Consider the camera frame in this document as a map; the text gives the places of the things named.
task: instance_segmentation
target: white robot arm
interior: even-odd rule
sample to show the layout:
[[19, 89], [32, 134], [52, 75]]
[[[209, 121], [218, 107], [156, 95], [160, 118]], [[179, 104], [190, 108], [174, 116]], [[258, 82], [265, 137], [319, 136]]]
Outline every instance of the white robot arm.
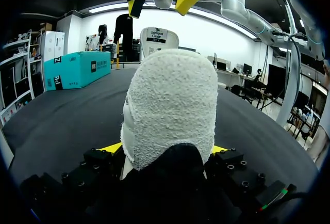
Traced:
[[[160, 9], [169, 9], [173, 0], [153, 0]], [[221, 3], [220, 13], [225, 18], [235, 21], [249, 30], [253, 31], [260, 40], [270, 46], [287, 47], [287, 39], [281, 35], [283, 32], [272, 26], [264, 18], [255, 12], [245, 8], [245, 0], [199, 0], [200, 2]], [[302, 39], [295, 39], [299, 44], [300, 52], [309, 55], [316, 60], [324, 59], [324, 45], [321, 32], [316, 27], [315, 22], [309, 13], [301, 6], [297, 0], [290, 0], [296, 12], [301, 16], [304, 22], [307, 42]]]

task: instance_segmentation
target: white shelving unit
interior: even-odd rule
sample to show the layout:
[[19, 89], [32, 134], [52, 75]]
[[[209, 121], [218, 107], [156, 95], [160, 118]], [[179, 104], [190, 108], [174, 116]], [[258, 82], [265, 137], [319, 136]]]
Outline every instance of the white shelving unit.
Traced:
[[[45, 85], [44, 85], [44, 80], [43, 80], [42, 60], [41, 59], [32, 60], [32, 58], [30, 58], [30, 54], [32, 53], [33, 47], [37, 48], [39, 46], [39, 44], [31, 44], [31, 40], [32, 40], [33, 36], [37, 36], [37, 37], [40, 36], [41, 37], [42, 36], [42, 30], [40, 30], [40, 32], [35, 32], [35, 31], [29, 30], [29, 32], [28, 32], [28, 37], [29, 38], [28, 39], [8, 43], [8, 44], [3, 46], [4, 51], [5, 50], [14, 50], [18, 47], [23, 46], [23, 47], [26, 48], [26, 52], [16, 54], [16, 55], [0, 62], [0, 95], [1, 95], [2, 105], [3, 105], [2, 110], [0, 111], [0, 119], [1, 119], [2, 125], [5, 125], [6, 122], [9, 121], [10, 117], [14, 114], [14, 112], [17, 111], [16, 107], [14, 105], [18, 101], [20, 101], [23, 97], [27, 96], [28, 94], [31, 95], [32, 100], [35, 98], [35, 94], [34, 94], [34, 90], [33, 90], [33, 86], [32, 86], [31, 65], [34, 65], [34, 66], [38, 67], [38, 63], [40, 64], [38, 68], [41, 71], [41, 81], [42, 81], [42, 84], [43, 84], [43, 91], [45, 91]], [[15, 81], [14, 67], [12, 68], [13, 85], [14, 85], [16, 99], [13, 102], [11, 102], [9, 105], [5, 106], [2, 83], [1, 83], [1, 69], [4, 66], [7, 66], [11, 63], [14, 63], [14, 62], [18, 61], [18, 60], [26, 60], [27, 61], [27, 76], [23, 77], [22, 79], [20, 79], [19, 81], [16, 82]], [[22, 80], [25, 80], [25, 79], [28, 79], [29, 90], [27, 90], [25, 93], [18, 96], [17, 95], [17, 90], [16, 90], [16, 84], [19, 83]]]

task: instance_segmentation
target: towel-wrapped object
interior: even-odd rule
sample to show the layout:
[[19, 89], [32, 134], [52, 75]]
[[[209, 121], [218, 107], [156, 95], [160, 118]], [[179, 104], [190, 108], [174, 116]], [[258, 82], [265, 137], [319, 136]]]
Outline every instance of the towel-wrapped object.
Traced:
[[214, 146], [218, 77], [200, 54], [152, 53], [132, 78], [124, 103], [121, 141], [136, 170], [178, 143], [197, 147], [205, 163]]

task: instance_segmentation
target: cardboard box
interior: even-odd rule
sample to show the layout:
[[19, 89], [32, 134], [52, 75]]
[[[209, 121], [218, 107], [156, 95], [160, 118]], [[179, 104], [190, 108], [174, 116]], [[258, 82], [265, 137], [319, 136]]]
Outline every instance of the cardboard box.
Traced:
[[41, 27], [42, 32], [52, 31], [53, 25], [50, 23], [41, 23]]
[[45, 62], [47, 91], [85, 87], [110, 73], [110, 52], [85, 51]]

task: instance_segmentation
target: black table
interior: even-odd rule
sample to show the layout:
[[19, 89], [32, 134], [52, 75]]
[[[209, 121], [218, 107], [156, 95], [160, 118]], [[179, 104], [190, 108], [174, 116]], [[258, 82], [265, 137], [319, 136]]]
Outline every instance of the black table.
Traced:
[[[60, 181], [62, 172], [73, 170], [90, 148], [102, 148], [120, 139], [122, 107], [134, 69], [112, 70], [82, 89], [50, 91], [38, 96], [4, 126], [15, 153], [10, 172], [20, 183], [32, 174], [48, 172]], [[317, 168], [282, 127], [255, 107], [220, 88], [216, 145], [236, 148], [256, 171], [264, 172], [266, 184], [275, 180], [308, 191]], [[297, 203], [290, 201], [279, 215], [288, 215]], [[228, 220], [239, 214], [226, 201], [221, 207]]]

